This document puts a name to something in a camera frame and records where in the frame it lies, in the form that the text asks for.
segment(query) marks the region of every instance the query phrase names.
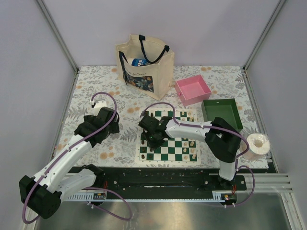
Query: cable clip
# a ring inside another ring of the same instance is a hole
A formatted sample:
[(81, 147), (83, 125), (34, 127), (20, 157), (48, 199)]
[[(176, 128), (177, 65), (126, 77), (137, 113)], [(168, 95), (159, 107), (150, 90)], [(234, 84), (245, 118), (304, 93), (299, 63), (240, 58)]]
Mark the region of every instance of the cable clip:
[(91, 103), (91, 106), (92, 106), (92, 108), (94, 108), (95, 107), (95, 105), (96, 105), (96, 102), (94, 101), (94, 100), (90, 100), (90, 103)]

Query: blue package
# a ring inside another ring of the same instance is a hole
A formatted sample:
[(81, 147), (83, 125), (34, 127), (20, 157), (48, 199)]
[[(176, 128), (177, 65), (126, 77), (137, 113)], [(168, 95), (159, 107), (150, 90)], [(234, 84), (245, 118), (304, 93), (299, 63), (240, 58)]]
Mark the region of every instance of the blue package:
[(132, 61), (132, 66), (146, 66), (146, 65), (149, 65), (149, 63), (144, 60), (144, 59), (138, 59), (138, 58), (135, 58), (133, 61)]

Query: metal floor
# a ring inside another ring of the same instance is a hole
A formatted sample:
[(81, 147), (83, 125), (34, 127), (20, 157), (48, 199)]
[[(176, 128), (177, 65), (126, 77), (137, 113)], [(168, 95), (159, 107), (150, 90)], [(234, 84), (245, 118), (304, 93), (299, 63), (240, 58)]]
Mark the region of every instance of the metal floor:
[[(240, 199), (247, 197), (239, 194)], [(122, 202), (102, 204), (118, 215), (128, 217)], [(254, 194), (243, 206), (224, 209), (202, 203), (131, 203), (130, 222), (85, 203), (64, 202), (54, 216), (39, 219), (35, 230), (290, 230), (283, 202), (278, 194)]]

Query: printed design on bag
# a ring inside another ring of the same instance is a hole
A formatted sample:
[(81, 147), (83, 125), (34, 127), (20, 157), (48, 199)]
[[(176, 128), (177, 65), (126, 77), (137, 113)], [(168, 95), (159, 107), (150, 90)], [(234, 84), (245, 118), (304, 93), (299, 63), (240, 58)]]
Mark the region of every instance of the printed design on bag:
[(154, 84), (152, 76), (133, 77), (127, 73), (128, 82), (142, 90), (154, 92)]

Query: toilet paper roll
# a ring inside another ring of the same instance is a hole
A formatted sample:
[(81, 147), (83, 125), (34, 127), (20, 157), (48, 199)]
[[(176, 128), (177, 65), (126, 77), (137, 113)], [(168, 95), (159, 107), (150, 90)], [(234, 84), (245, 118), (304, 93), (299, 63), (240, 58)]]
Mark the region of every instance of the toilet paper roll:
[[(243, 157), (249, 161), (256, 161), (263, 157), (270, 151), (270, 142), (266, 135), (261, 133), (250, 134), (247, 138), (249, 143), (249, 150), (247, 153), (243, 154)], [(241, 142), (240, 150), (241, 152), (246, 150), (245, 142)]]

